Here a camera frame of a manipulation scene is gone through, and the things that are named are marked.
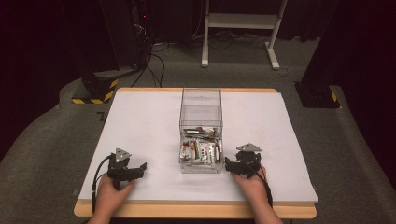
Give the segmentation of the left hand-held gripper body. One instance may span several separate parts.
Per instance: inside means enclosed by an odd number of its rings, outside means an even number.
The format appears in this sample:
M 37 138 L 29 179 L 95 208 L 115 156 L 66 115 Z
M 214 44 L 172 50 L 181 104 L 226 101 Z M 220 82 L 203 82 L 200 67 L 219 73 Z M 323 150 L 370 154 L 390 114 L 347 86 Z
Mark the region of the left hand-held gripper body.
M 113 180 L 113 186 L 116 190 L 120 189 L 122 181 L 132 181 L 138 176 L 140 168 L 128 168 L 131 153 L 117 148 L 115 153 L 110 154 L 107 176 Z

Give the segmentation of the black equipment column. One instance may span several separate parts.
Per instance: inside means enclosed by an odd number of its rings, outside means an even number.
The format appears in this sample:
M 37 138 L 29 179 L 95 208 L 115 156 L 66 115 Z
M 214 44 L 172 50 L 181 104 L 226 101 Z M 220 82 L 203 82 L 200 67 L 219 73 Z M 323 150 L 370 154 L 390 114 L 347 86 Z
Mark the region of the black equipment column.
M 152 45 L 148 0 L 100 0 L 119 69 L 141 70 Z

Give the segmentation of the black yellow striped stand base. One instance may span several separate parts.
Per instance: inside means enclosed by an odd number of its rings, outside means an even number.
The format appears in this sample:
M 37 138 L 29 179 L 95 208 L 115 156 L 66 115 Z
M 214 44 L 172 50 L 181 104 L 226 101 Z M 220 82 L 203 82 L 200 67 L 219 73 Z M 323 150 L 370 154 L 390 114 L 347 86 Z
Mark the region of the black yellow striped stand base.
M 92 72 L 83 72 L 72 95 L 72 102 L 77 105 L 106 104 L 113 96 L 118 82 L 116 77 L 97 77 Z

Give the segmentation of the pile of small packets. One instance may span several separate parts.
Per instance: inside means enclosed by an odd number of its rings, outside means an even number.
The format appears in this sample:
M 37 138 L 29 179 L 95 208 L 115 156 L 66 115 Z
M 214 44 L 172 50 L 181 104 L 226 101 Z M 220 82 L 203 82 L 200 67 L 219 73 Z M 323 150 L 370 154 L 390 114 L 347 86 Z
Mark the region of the pile of small packets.
M 179 162 L 214 165 L 222 161 L 221 132 L 215 127 L 183 129 Z

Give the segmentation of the white metal stand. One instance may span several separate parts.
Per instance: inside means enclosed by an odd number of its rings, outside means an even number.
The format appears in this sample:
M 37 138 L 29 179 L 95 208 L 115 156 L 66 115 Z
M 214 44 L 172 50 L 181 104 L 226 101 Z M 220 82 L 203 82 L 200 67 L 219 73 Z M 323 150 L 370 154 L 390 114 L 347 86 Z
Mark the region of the white metal stand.
M 234 29 L 257 29 L 271 30 L 270 40 L 264 43 L 270 63 L 274 70 L 279 70 L 280 65 L 274 51 L 274 44 L 283 19 L 288 0 L 280 0 L 280 7 L 276 14 L 235 14 L 235 13 L 213 13 L 210 11 L 210 0 L 205 0 L 205 26 L 204 41 L 202 48 L 201 66 L 209 65 L 208 36 L 210 28 L 234 28 Z

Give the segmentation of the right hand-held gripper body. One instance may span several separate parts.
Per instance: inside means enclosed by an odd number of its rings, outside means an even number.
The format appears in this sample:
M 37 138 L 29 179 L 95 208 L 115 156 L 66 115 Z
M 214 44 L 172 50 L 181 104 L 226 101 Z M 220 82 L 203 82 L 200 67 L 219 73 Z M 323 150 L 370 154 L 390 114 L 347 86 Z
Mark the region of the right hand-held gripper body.
M 247 178 L 255 175 L 261 167 L 261 149 L 254 144 L 247 143 L 236 148 L 236 161 L 231 162 L 231 172 L 245 175 Z

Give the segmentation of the clear plastic box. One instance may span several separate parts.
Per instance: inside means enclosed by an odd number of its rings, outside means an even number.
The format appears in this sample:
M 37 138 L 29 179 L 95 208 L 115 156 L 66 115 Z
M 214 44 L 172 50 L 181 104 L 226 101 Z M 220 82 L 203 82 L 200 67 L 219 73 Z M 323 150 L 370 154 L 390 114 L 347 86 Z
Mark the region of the clear plastic box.
M 185 88 L 182 91 L 179 116 L 179 134 L 183 129 L 194 127 L 215 127 L 221 132 L 222 148 L 222 102 L 221 89 L 214 88 Z M 224 164 L 223 148 L 222 161 L 214 165 L 199 165 L 179 163 L 181 172 L 186 174 L 218 174 Z

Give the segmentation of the person's right hand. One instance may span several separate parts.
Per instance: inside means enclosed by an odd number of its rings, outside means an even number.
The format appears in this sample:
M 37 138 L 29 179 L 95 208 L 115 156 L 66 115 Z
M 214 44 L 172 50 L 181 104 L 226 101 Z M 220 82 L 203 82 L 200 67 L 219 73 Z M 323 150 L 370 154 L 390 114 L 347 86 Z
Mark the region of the person's right hand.
M 268 206 L 268 196 L 264 186 L 266 171 L 263 166 L 251 178 L 231 173 L 231 177 L 244 193 L 247 201 L 253 208 Z

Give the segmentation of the person's left hand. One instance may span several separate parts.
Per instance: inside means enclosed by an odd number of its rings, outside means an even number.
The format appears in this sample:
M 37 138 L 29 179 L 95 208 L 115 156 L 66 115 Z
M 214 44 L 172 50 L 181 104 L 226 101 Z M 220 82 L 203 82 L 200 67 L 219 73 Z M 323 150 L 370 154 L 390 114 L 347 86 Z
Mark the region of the person's left hand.
M 132 180 L 122 190 L 117 190 L 113 186 L 113 180 L 107 175 L 104 175 L 99 182 L 92 220 L 95 220 L 97 223 L 108 222 L 124 204 L 133 190 L 134 184 L 135 181 Z

